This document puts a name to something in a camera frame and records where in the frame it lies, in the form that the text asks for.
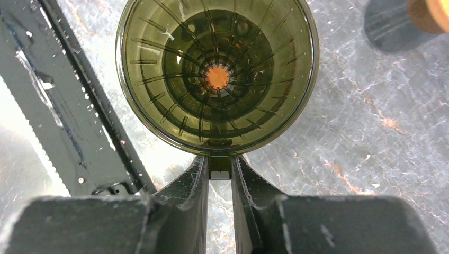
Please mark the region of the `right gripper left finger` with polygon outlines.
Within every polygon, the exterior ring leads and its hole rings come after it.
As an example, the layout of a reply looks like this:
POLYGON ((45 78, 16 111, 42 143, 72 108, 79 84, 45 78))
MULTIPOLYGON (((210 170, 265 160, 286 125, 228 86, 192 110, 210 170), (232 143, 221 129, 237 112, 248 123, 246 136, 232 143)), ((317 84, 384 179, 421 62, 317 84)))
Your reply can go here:
POLYGON ((44 196, 1 233, 1 253, 205 253, 208 165, 149 196, 44 196))

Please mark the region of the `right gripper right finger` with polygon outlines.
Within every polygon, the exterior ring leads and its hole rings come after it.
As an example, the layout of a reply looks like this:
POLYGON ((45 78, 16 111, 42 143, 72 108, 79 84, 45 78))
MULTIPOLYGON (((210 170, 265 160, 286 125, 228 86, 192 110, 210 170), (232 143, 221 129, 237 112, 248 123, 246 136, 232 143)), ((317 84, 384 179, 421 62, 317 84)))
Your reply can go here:
POLYGON ((392 196, 291 196, 231 160, 237 253, 435 253, 415 210, 392 196))

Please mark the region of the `dark green ceramic dripper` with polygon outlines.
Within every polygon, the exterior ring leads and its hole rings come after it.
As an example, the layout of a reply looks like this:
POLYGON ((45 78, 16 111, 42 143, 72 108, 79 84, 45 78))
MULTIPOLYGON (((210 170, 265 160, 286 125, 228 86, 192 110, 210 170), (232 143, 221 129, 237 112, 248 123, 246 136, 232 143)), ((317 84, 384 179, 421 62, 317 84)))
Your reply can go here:
POLYGON ((319 40, 306 1, 127 1, 116 68, 137 118, 168 144, 231 157, 285 132, 315 85, 319 40))

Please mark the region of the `dark glass carafe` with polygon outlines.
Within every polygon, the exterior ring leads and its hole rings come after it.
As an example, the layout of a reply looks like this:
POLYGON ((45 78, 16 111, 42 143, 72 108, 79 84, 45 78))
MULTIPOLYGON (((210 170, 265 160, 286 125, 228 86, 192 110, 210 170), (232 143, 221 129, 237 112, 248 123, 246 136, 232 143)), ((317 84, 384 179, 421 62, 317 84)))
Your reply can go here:
POLYGON ((439 36, 412 22, 406 1, 369 1, 363 21, 369 44, 386 53, 409 51, 439 36))

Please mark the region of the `orange liquid glass beaker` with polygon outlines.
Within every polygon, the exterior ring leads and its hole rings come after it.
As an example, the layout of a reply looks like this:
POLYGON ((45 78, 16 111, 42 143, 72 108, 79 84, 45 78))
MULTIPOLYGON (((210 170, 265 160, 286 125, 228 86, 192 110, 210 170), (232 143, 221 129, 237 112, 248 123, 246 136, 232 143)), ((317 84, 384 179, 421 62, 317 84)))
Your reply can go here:
POLYGON ((229 72, 223 66, 212 66, 205 75, 207 84, 212 88, 223 89, 228 85, 229 72))

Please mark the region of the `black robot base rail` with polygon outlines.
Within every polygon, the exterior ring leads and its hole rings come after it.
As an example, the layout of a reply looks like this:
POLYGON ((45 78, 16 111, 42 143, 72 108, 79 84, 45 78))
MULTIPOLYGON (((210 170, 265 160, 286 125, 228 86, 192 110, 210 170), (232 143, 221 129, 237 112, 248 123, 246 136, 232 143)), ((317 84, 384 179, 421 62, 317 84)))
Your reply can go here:
POLYGON ((1 77, 70 195, 156 192, 56 1, 1 1, 1 77))

